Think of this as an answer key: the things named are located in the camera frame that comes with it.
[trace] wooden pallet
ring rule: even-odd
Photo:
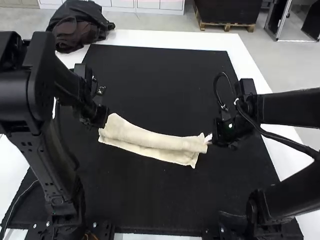
[[[200,30],[201,31],[204,31],[206,30],[206,27],[207,26],[224,26],[224,31],[225,32],[229,32],[230,31],[230,28],[231,26],[237,26],[237,27],[246,27],[247,31],[249,33],[253,33],[254,30],[255,30],[255,26],[256,24],[253,23],[253,24],[242,24],[242,23],[223,23],[223,22],[203,22],[201,20],[201,17],[200,17],[200,14],[199,14],[199,11],[198,11],[198,8],[196,6],[195,3],[193,3],[193,8],[194,8],[194,12],[195,12],[195,17],[199,23],[199,27],[200,27]]]

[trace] floor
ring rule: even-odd
[[[0,8],[0,30],[14,30],[23,38],[34,31],[44,31],[54,10]],[[186,0],[185,14],[157,15],[145,13],[104,12],[117,29],[199,32],[191,0]],[[261,12],[254,33],[232,28],[238,33],[273,92],[320,87],[320,43],[273,42],[263,27],[267,12]],[[282,39],[304,39],[299,31],[299,18],[291,14],[285,22]],[[223,33],[221,27],[205,32]],[[297,128],[302,141],[320,149],[318,129]]]

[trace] black cloth pile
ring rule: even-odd
[[[115,27],[94,1],[67,0],[54,13],[46,31],[53,32],[56,50],[68,54],[85,44],[105,40],[107,32]]]

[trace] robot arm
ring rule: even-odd
[[[103,128],[108,110],[94,100],[103,90],[85,64],[71,71],[57,58],[52,33],[35,32],[25,41],[16,32],[0,32],[0,133],[28,161],[43,188],[49,221],[63,239],[82,239],[86,206],[75,161],[54,128],[54,97],[84,124]]]
[[[263,136],[286,144],[314,159],[311,165],[300,172],[266,189],[256,189],[249,196],[246,204],[247,227],[241,235],[250,239],[278,239],[282,234],[282,224],[291,221],[295,216],[320,209],[320,190],[316,185],[320,181],[320,154],[308,146],[267,132],[260,124],[320,128],[320,114],[317,111],[320,88],[257,94],[252,79],[241,79],[234,89],[233,115],[222,103],[217,88],[214,89],[221,110],[220,117],[213,121],[213,144],[234,146],[234,143],[257,130]],[[237,217],[221,213],[222,226],[228,229],[226,226],[234,222],[235,218]],[[231,232],[229,229],[220,233],[221,239],[228,239],[226,234]]]

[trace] folded towel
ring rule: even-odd
[[[99,135],[101,143],[192,168],[196,167],[199,153],[206,154],[208,149],[203,133],[186,137],[155,133],[133,125],[116,113],[108,116]]]

